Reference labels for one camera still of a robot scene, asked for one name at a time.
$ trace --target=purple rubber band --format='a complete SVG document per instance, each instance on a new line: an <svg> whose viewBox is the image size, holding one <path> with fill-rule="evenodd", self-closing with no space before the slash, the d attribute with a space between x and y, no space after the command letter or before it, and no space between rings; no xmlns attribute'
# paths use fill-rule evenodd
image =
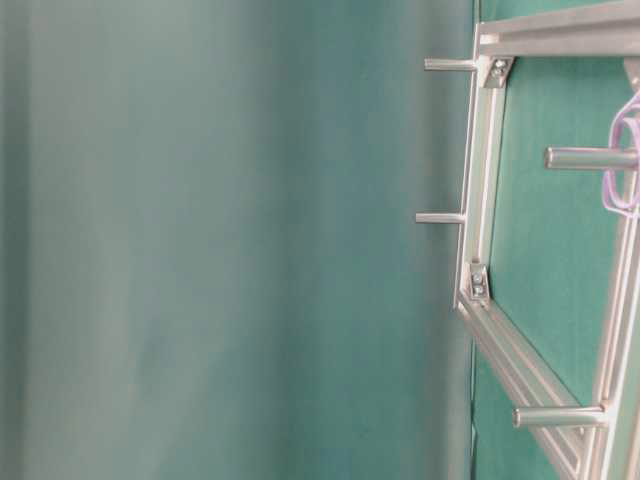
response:
<svg viewBox="0 0 640 480"><path fill-rule="evenodd" d="M638 177L640 178L640 119L627 116L634 111L640 111L640 91L620 109L613 119L609 132L609 148L621 148L620 137L624 128L629 128L633 145L637 152ZM615 172L607 170L602 178L602 204L607 210L625 217L640 218L640 212L633 211L640 205L640 189L636 186L631 200L625 201L618 193Z"/></svg>

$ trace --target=metal bracket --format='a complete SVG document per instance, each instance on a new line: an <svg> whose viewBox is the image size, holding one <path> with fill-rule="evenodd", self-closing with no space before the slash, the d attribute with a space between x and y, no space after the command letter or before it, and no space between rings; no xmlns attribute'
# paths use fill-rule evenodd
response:
<svg viewBox="0 0 640 480"><path fill-rule="evenodd" d="M469 264L469 295L476 302L489 302L489 274L487 266L480 263Z"/></svg>
<svg viewBox="0 0 640 480"><path fill-rule="evenodd" d="M513 57L492 58L484 72L484 88L504 88L513 67Z"/></svg>

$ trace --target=metal rod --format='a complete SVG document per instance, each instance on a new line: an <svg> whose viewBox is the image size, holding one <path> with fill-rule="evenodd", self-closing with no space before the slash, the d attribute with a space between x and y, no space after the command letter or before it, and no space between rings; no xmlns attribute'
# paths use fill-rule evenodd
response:
<svg viewBox="0 0 640 480"><path fill-rule="evenodd" d="M525 407L513 409L513 426L603 427L607 418L602 407Z"/></svg>
<svg viewBox="0 0 640 480"><path fill-rule="evenodd" d="M544 151L544 166L558 170L635 170L638 153L609 148L549 147Z"/></svg>
<svg viewBox="0 0 640 480"><path fill-rule="evenodd" d="M477 58L477 49L478 49L478 27L476 25L474 31L474 41L473 41L473 53L471 55L472 58ZM476 124L476 99L478 98L478 72L477 70L471 72L470 75L470 85L469 85L469 112L467 115L467 141L465 143L464 148L464 170L462 173L462 192L460 199L460 211L468 212L467 209L467 201L468 195L467 192L469 190L469 171L471 169L471 154L472 154L472 146L473 146L473 136L475 131ZM456 274L454 279L454 289L453 289L453 308L457 308L458 306L458 291L460 290L460 281L462 280L462 263L463 263L463 255L464 255L464 243L465 243L465 232L464 225L462 228L458 229L458 248L456 253Z"/></svg>
<svg viewBox="0 0 640 480"><path fill-rule="evenodd" d="M604 2L480 24L479 54L486 56L640 55L637 0Z"/></svg>
<svg viewBox="0 0 640 480"><path fill-rule="evenodd" d="M424 69L442 71L442 72L475 72L476 62L473 60L425 58Z"/></svg>
<svg viewBox="0 0 640 480"><path fill-rule="evenodd" d="M624 198L633 197L638 175L625 175ZM596 430L585 448L584 480L640 478L640 220L621 216L616 235L615 269L605 316L594 403L607 402L610 423Z"/></svg>
<svg viewBox="0 0 640 480"><path fill-rule="evenodd" d="M529 341L498 305L471 300L461 291L458 311L484 357L515 405L576 407L580 405ZM566 472L576 471L575 460L583 449L582 434L576 429L532 431L550 460ZM574 475L562 476L572 478Z"/></svg>
<svg viewBox="0 0 640 480"><path fill-rule="evenodd" d="M465 222L460 213L416 213L416 223L461 224Z"/></svg>

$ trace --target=aluminum frame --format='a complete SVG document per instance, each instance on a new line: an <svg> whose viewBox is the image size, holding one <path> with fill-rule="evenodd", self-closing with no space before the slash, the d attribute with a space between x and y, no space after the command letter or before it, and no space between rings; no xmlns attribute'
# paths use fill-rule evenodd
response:
<svg viewBox="0 0 640 480"><path fill-rule="evenodd" d="M508 75L520 56L625 58L639 87L640 2L626 0L476 26L470 60L425 60L426 70L471 72L463 192L459 213L417 214L418 223L460 225L454 308L562 479L640 478L640 220L621 217L609 306L592 405L581 406L526 337L491 299L487 268ZM629 152L550 148L547 168L620 169L626 195L637 173Z"/></svg>

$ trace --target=metal pin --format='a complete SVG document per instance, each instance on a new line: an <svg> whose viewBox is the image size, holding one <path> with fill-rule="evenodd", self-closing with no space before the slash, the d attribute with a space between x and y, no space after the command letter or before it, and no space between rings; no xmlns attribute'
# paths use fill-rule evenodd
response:
<svg viewBox="0 0 640 480"><path fill-rule="evenodd" d="M635 170L638 153L609 148L549 147L544 151L544 166L558 170Z"/></svg>
<svg viewBox="0 0 640 480"><path fill-rule="evenodd" d="M425 58L424 69L441 72L474 72L476 70L476 62L473 60Z"/></svg>
<svg viewBox="0 0 640 480"><path fill-rule="evenodd" d="M416 213L416 223L461 224L464 222L464 215L459 213Z"/></svg>
<svg viewBox="0 0 640 480"><path fill-rule="evenodd" d="M513 426L602 427L607 424L603 407L530 407L513 410Z"/></svg>

